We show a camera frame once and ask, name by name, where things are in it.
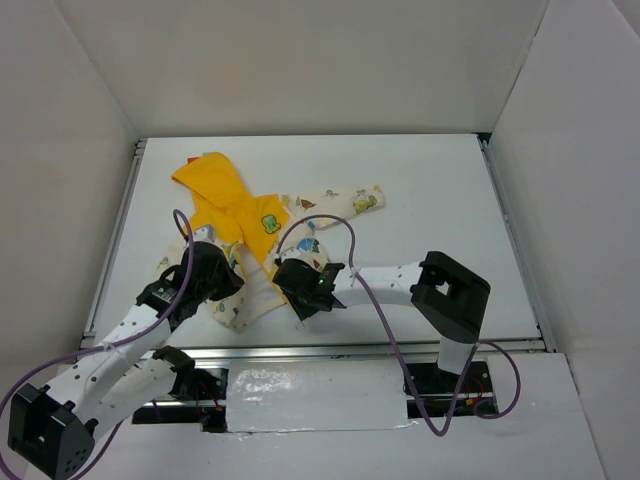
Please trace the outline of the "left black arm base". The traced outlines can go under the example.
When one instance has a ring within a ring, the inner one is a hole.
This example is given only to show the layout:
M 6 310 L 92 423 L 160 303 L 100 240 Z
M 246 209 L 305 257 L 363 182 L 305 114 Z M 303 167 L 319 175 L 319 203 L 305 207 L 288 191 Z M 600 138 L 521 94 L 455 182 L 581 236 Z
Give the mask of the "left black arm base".
M 177 401 L 193 403 L 193 411 L 202 430 L 225 432 L 226 406 L 222 402 L 226 400 L 229 370 L 215 368 L 211 372 L 198 368 L 194 359 L 171 346 L 156 350 L 153 358 L 167 363 L 176 374 L 168 395 Z

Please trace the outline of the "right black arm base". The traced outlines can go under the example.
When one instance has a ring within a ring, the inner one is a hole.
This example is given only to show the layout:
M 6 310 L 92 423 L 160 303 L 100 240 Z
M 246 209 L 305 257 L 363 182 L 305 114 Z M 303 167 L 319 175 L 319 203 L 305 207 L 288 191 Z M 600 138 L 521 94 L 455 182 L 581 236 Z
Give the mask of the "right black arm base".
M 451 397 L 459 377 L 437 367 L 435 362 L 409 363 L 408 369 L 418 393 L 422 397 Z M 493 384 L 485 361 L 474 360 L 468 368 L 459 394 L 463 398 L 491 395 Z

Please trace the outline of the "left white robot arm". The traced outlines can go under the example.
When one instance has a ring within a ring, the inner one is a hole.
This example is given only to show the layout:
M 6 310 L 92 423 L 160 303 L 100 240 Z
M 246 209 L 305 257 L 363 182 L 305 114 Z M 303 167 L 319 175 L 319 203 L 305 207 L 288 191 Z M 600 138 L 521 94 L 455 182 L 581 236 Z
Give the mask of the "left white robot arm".
M 186 248 L 138 295 L 108 334 L 102 351 L 80 358 L 37 388 L 12 395 L 8 446 L 51 479 L 69 479 L 87 462 L 96 442 L 145 403 L 224 398 L 227 374 L 196 367 L 168 345 L 171 334 L 207 301 L 223 300 L 243 286 L 231 245 L 209 240 Z

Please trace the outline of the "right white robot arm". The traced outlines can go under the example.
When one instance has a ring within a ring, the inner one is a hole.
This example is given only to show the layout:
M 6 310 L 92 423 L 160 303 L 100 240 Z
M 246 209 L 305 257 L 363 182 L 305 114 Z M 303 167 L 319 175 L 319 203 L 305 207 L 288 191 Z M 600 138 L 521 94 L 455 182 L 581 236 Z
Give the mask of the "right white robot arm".
M 328 263 L 321 271 L 291 257 L 279 262 L 273 282 L 301 320 L 367 303 L 413 307 L 441 336 L 437 384 L 457 391 L 470 378 L 466 363 L 479 343 L 491 287 L 443 252 L 399 266 L 358 269 Z

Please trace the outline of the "yellow hooded dinosaur print jacket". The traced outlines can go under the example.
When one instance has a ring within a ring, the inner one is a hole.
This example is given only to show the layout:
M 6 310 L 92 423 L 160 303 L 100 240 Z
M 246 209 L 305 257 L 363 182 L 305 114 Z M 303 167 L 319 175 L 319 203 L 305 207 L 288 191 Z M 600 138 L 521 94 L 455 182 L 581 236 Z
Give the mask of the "yellow hooded dinosaur print jacket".
M 385 205 L 378 185 L 333 187 L 304 194 L 254 197 L 225 155 L 215 152 L 195 157 L 172 179 L 192 194 L 193 230 L 211 227 L 231 269 L 244 286 L 204 307 L 213 320 L 241 332 L 261 316 L 288 303 L 272 283 L 277 256 L 292 256 L 320 271 L 329 262 L 316 232 Z

